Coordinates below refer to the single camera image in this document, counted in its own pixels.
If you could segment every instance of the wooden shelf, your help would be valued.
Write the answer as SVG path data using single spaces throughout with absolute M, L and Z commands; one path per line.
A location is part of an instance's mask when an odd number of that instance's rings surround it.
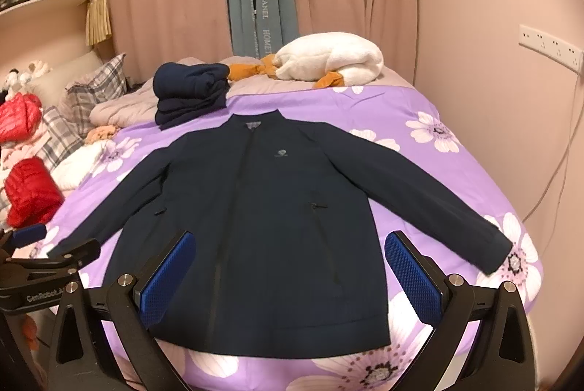
M 83 4 L 87 0 L 30 0 L 0 11 L 0 30 L 19 23 L 23 19 L 58 11 L 72 5 Z

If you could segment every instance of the electrical socket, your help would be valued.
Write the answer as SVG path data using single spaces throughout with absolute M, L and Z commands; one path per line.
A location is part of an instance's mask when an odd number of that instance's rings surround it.
M 584 54 L 582 49 L 571 43 L 531 27 L 519 26 L 519 45 L 561 63 L 579 75 L 582 74 Z

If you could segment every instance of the metal screw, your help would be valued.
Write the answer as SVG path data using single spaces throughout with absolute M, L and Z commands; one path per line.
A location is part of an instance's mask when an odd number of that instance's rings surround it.
M 65 292 L 72 294 L 73 292 L 75 292 L 77 290 L 77 288 L 78 288 L 77 283 L 75 281 L 72 281 L 65 286 Z
M 120 277 L 118 277 L 118 284 L 120 286 L 127 286 L 131 284 L 133 280 L 134 278 L 130 274 L 122 274 Z
M 517 291 L 517 286 L 513 282 L 510 282 L 509 280 L 505 281 L 505 283 L 503 284 L 503 287 L 505 288 L 505 291 L 507 291 L 507 292 Z
M 460 274 L 451 274 L 448 276 L 448 280 L 453 286 L 461 286 L 464 284 L 464 279 Z

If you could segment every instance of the jacket cuff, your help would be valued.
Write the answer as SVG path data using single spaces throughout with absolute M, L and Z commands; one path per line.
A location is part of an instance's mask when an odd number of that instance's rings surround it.
M 485 274 L 489 275 L 495 272 L 507 259 L 513 243 L 503 235 L 498 233 L 493 236 L 490 244 L 487 245 L 483 256 L 481 257 L 481 262 L 476 266 Z

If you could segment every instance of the white pillow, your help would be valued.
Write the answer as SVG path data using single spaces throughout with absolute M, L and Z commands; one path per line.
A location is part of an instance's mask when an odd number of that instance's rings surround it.
M 87 174 L 91 172 L 103 154 L 107 140 L 99 140 L 88 146 L 81 146 L 61 162 L 51 176 L 59 190 L 75 190 Z
M 377 45 L 358 35 L 327 32 L 292 40 L 277 52 L 273 63 L 280 80 L 317 81 L 336 71 L 345 86 L 361 86 L 379 76 L 383 54 Z
M 57 106 L 71 81 L 97 70 L 103 65 L 94 51 L 54 68 L 46 76 L 34 78 L 26 84 L 26 91 L 39 97 L 44 108 Z

